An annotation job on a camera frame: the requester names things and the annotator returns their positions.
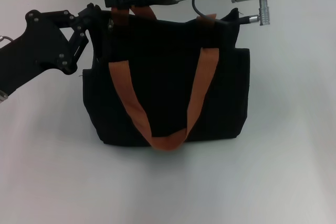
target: white background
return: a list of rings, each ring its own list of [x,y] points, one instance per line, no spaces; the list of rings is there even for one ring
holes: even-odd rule
[[[0,0],[0,34],[20,36],[31,9],[75,14],[90,2],[104,6]],[[197,5],[218,17],[258,10],[257,1]],[[269,5],[270,26],[240,31],[251,82],[235,140],[172,153],[104,145],[82,102],[91,45],[72,76],[49,70],[18,89],[0,104],[0,223],[336,223],[336,0]],[[153,9],[159,19],[196,17],[190,1]]]

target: black fabric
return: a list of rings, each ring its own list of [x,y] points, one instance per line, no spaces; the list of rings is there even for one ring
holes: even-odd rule
[[[236,20],[234,9],[224,20]],[[187,107],[201,48],[219,48],[219,63],[201,116],[188,141],[235,138],[247,116],[249,50],[236,49],[239,26],[202,26],[130,16],[114,26],[109,62],[128,60],[132,83],[154,137],[186,128]],[[84,104],[100,139],[119,146],[148,146],[127,115],[108,63],[83,71]]]

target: white table surface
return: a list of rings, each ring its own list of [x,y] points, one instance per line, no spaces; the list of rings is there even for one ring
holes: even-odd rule
[[[20,36],[31,9],[76,14],[90,2],[104,7],[0,0],[0,34]],[[257,1],[197,5],[219,17],[235,6],[258,12]],[[91,45],[72,76],[49,70],[18,89],[0,104],[0,223],[336,223],[336,0],[269,5],[270,26],[240,30],[251,82],[235,140],[172,153],[104,145],[82,102]],[[196,17],[190,1],[153,9],[159,19]]]

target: bag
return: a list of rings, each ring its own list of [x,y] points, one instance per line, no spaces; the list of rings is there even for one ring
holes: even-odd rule
[[[100,139],[171,151],[237,137],[247,116],[249,50],[239,25],[156,20],[149,7],[112,10],[112,53],[83,71],[83,100]],[[223,18],[236,21],[238,9]]]

